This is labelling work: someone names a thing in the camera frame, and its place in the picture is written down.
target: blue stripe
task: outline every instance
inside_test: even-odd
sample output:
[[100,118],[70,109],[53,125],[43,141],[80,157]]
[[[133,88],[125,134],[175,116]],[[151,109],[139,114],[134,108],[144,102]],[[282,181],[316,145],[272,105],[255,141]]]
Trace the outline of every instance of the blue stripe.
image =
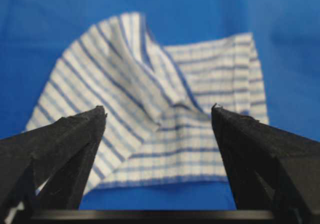
[[194,92],[195,96],[210,96],[210,95],[231,95],[234,93],[245,93],[248,92],[249,90],[247,88],[240,88],[240,89],[235,89],[235,90],[230,90],[230,91],[203,91],[203,92]]
[[212,141],[215,140],[214,132],[212,131],[212,135],[190,135],[190,136],[184,136],[184,137],[175,137],[171,139],[158,139],[158,140],[147,140],[145,141],[145,145],[150,144],[170,144],[170,143],[176,143],[183,140],[191,140],[191,139],[211,139]]
[[235,77],[235,78],[199,78],[193,79],[193,83],[220,83],[220,82],[233,82],[233,81],[247,81],[248,77]]
[[[237,53],[236,56],[237,57],[247,58],[248,54],[247,53]],[[227,59],[227,58],[230,58],[230,59],[233,60],[235,58],[235,56],[234,56],[234,54],[217,54],[215,56],[210,56],[210,57],[206,57],[206,58],[199,58],[199,59],[193,59],[193,60],[190,60],[190,59],[177,60],[176,63],[179,64],[179,65],[185,66],[185,65],[195,64],[195,63],[202,63],[202,62],[214,61],[214,60],[217,60],[217,59]]]
[[185,162],[175,162],[172,164],[166,164],[166,165],[159,165],[154,167],[128,167],[128,168],[120,168],[117,170],[119,173],[125,173],[125,172],[146,172],[151,170],[161,170],[161,169],[168,169],[168,168],[176,168],[181,166],[218,166],[223,167],[223,162],[217,162],[217,161],[185,161]]
[[104,41],[109,45],[109,47],[113,50],[113,52],[120,58],[123,59],[122,56],[119,54],[119,52],[116,50],[116,48],[114,47],[114,45],[107,39],[107,37],[105,36],[105,33],[101,30],[100,28],[100,24],[98,23],[96,25],[96,28],[99,32],[99,34],[102,36],[102,38],[104,39]]
[[44,116],[49,120],[49,122],[53,123],[55,119],[48,113],[48,111],[38,103],[38,109],[44,114]]
[[181,125],[176,125],[175,127],[172,128],[159,128],[157,132],[167,132],[167,131],[177,131],[181,128],[199,128],[199,129],[210,129],[211,127],[206,127],[206,126],[195,126],[195,125],[190,125],[190,124],[181,124]]
[[258,61],[258,57],[250,58],[249,61],[250,61],[250,62]]
[[211,67],[211,68],[203,68],[200,70],[191,70],[191,71],[184,71],[185,74],[204,74],[213,71],[225,71],[225,70],[234,70],[234,69],[248,69],[248,65],[245,64],[237,64],[235,66],[218,66],[218,67]]
[[210,181],[210,182],[228,182],[226,176],[219,175],[186,175],[186,176],[174,176],[174,177],[162,177],[152,178],[147,180],[139,181],[115,181],[108,183],[100,183],[97,189],[108,189],[108,188],[119,188],[119,187],[138,187],[138,186],[151,186],[151,185],[163,185],[172,183],[185,183],[185,182],[199,182],[199,181]]
[[101,153],[101,152],[97,152],[96,153],[98,155],[98,157],[100,157],[102,159],[102,161],[110,168],[110,170],[113,170],[115,167],[112,165],[111,162],[109,162],[108,159],[106,159],[106,157]]
[[252,106],[258,106],[258,105],[263,105],[263,104],[266,104],[265,100],[251,102]]
[[144,63],[146,63],[153,71],[154,68],[152,66],[152,63],[150,62],[150,58],[147,53],[146,49],[146,36],[145,36],[145,26],[144,26],[144,16],[139,15],[139,32],[140,32],[140,52],[141,52],[141,57]]
[[[119,26],[120,26],[120,29],[121,29],[121,34],[123,36],[123,39],[124,41],[126,42],[126,45],[128,45],[128,39],[126,38],[126,35],[125,35],[125,30],[124,30],[124,27],[123,27],[123,24],[122,24],[122,20],[121,18],[117,17],[118,18],[118,23],[119,23]],[[129,49],[129,51],[131,52],[132,54],[132,57],[135,59],[135,56],[134,54],[132,53],[132,51]],[[141,68],[141,70],[149,77],[149,79],[156,85],[156,87],[160,90],[161,92],[161,95],[162,97],[166,100],[166,102],[169,104],[169,105],[172,105],[172,100],[169,99],[169,97],[167,96],[164,88],[160,85],[159,81],[156,80],[150,73],[148,70],[146,70],[145,66],[143,64],[141,64],[137,59],[135,59],[135,61],[137,62],[138,64],[138,67]]]
[[123,162],[125,158],[115,149],[114,145],[105,136],[102,137],[102,142],[114,153],[114,155]]
[[[236,42],[235,38],[236,36],[239,36],[238,34],[236,35],[233,35],[233,36],[230,36],[228,38],[226,38],[226,40],[224,41],[223,44],[216,44],[215,41],[214,44],[210,45],[209,47],[197,47],[197,48],[189,48],[188,50],[193,50],[193,51],[205,51],[205,50],[215,50],[215,49],[218,49],[218,48],[222,48],[222,47],[225,47],[225,46],[230,46],[230,47],[234,47],[234,46],[247,46],[247,45],[251,45],[252,44],[252,41],[248,41],[248,42],[243,42],[243,41],[239,41],[239,42]],[[186,52],[189,52],[189,51],[186,51],[184,48],[182,48],[183,50],[173,50],[171,51],[172,53],[176,53],[176,54],[179,54],[179,53],[186,53]]]
[[60,107],[60,105],[44,90],[43,92],[44,97],[46,97],[51,104],[63,115],[67,116],[66,112]]
[[62,57],[62,60],[64,63],[72,70],[72,72],[78,77],[79,80],[83,82],[83,84],[89,89],[107,108],[108,110],[114,115],[114,117],[133,135],[135,136],[139,141],[143,141],[142,137],[137,135],[132,128],[114,111],[114,109],[107,103],[97,92],[95,92],[88,84],[87,82],[79,75],[79,73],[72,67],[72,65],[64,58]]
[[211,119],[208,119],[207,115],[202,114],[201,116],[194,116],[191,114],[180,114],[180,113],[176,113],[173,116],[164,116],[163,120],[170,120],[170,119],[177,119],[177,118],[189,118],[192,120],[197,120],[197,121],[209,121]]
[[249,83],[256,83],[256,82],[263,82],[263,79],[262,78],[255,78],[255,79],[249,80]]
[[180,148],[172,152],[163,152],[163,153],[137,153],[133,154],[130,159],[134,158],[159,158],[159,157],[169,157],[179,153],[207,153],[207,152],[219,152],[219,148]]
[[64,95],[63,91],[60,87],[54,82],[52,79],[49,79],[49,83],[58,91],[58,93],[63,97],[63,99],[67,102],[67,104],[74,110],[76,113],[80,113],[80,110],[71,102],[71,100]]
[[96,67],[104,74],[104,76],[109,79],[114,86],[116,86],[118,89],[120,89],[123,93],[126,94],[128,98],[130,98],[138,107],[140,107],[143,110],[143,105],[138,102],[128,91],[122,87],[119,83],[117,83],[101,66],[100,64],[91,56],[87,48],[84,46],[83,42],[81,39],[78,40],[78,43],[82,50],[84,51],[85,55],[96,65]]
[[99,167],[97,167],[96,165],[93,165],[92,169],[99,176],[100,179],[104,179],[105,178],[104,174],[100,171]]
[[262,94],[265,93],[263,89],[250,90],[250,94]]

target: black bar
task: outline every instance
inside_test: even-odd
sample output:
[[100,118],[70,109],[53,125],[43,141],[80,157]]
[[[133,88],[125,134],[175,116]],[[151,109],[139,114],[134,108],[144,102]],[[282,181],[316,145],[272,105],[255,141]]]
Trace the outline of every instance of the black bar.
[[32,223],[106,223],[107,220],[211,220],[213,223],[275,223],[271,211],[54,211],[37,210]]

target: striped cloth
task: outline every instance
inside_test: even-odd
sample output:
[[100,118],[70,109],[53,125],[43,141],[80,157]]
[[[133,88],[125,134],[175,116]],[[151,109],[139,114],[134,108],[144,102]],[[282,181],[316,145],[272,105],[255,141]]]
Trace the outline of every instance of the striped cloth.
[[217,103],[268,123],[252,34],[159,45],[137,12],[92,25],[64,51],[26,130],[103,105],[108,113],[84,193],[227,181],[211,127]]

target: blue fabric background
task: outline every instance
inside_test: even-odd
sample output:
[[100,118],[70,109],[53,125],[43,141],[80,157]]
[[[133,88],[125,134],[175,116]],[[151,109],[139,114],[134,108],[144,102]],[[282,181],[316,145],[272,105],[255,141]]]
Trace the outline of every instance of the blue fabric background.
[[[0,138],[21,132],[62,51],[92,23],[146,14],[159,43],[252,31],[270,124],[320,141],[319,0],[0,0]],[[83,209],[234,209],[226,183],[97,190]]]

